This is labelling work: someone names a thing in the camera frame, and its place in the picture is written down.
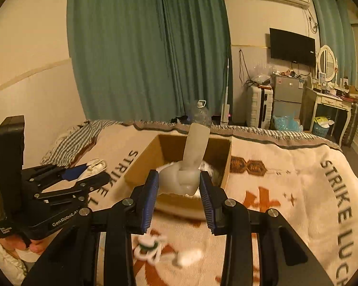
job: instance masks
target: mirror frame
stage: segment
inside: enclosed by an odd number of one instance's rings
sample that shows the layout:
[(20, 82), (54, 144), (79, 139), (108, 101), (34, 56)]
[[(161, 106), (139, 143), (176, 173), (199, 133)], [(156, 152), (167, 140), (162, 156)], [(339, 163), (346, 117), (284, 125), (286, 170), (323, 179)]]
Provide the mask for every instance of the mirror frame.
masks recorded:
[[(337, 67), (337, 64), (336, 64), (336, 58), (334, 56), (334, 53), (333, 51), (331, 50), (331, 48), (327, 45), (324, 45), (320, 48), (320, 52), (318, 53), (318, 57), (317, 57), (317, 66), (318, 66), (318, 72), (321, 72), (321, 73), (324, 73), (326, 74), (326, 70), (325, 72), (322, 72), (322, 69), (321, 69), (321, 56), (322, 54), (327, 51), (329, 54), (331, 54), (331, 56), (333, 57), (333, 62), (334, 62), (334, 70), (336, 69)], [(333, 74), (328, 78), (326, 77), (326, 82), (331, 82), (333, 80), (333, 78), (335, 77), (336, 73), (335, 71), (333, 72)]]

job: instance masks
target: drawer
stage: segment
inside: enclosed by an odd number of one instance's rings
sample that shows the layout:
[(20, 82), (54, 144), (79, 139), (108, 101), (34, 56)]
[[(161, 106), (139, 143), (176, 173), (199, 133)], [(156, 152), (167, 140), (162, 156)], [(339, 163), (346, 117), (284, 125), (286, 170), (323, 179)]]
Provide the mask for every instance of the drawer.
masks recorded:
[(336, 102), (336, 107), (339, 107), (341, 109), (350, 111), (351, 110), (351, 104), (347, 102), (338, 101)]
[(330, 106), (335, 106), (336, 105), (336, 100), (326, 98), (326, 97), (321, 97), (321, 103), (326, 104), (326, 105), (330, 105)]

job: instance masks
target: black tv screen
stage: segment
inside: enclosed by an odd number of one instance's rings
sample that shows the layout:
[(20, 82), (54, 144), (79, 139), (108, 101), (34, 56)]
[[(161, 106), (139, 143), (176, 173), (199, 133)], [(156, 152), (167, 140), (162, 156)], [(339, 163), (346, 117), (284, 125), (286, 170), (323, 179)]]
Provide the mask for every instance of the black tv screen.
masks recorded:
[(314, 66), (316, 45), (305, 35), (270, 28), (271, 58)]

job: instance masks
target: curtain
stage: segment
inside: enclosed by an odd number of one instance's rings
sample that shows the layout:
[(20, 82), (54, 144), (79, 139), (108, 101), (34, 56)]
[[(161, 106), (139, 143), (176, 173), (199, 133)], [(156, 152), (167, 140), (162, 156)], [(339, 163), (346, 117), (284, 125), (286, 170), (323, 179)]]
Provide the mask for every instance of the curtain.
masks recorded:
[(158, 0), (164, 27), (166, 59), (170, 65), (180, 110), (204, 99), (211, 114), (221, 112), (227, 83), (232, 112), (231, 39), (224, 0)]
[(313, 0), (320, 30), (321, 46), (328, 45), (338, 60), (338, 80), (357, 76), (353, 30), (344, 0)]
[(86, 117), (169, 121), (180, 114), (157, 0), (68, 0), (69, 53)]

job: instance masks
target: metal screw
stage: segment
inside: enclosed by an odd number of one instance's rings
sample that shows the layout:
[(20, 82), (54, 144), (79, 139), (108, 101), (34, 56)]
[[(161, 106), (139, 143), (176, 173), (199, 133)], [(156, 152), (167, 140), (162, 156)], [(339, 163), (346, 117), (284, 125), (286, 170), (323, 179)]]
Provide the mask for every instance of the metal screw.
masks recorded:
[(277, 216), (278, 216), (278, 211), (275, 210), (275, 209), (270, 209), (270, 210), (268, 211), (268, 214), (269, 214), (269, 216), (271, 216), (271, 217), (277, 217)]
[(90, 213), (90, 210), (87, 207), (83, 207), (82, 209), (79, 210), (79, 214), (81, 216), (89, 215), (89, 213)]
[(125, 198), (122, 200), (122, 204), (125, 206), (129, 206), (132, 205), (134, 203), (134, 200), (131, 198)]
[(224, 203), (226, 206), (231, 206), (231, 207), (236, 205), (236, 201), (233, 199), (227, 199), (227, 200), (225, 200)]

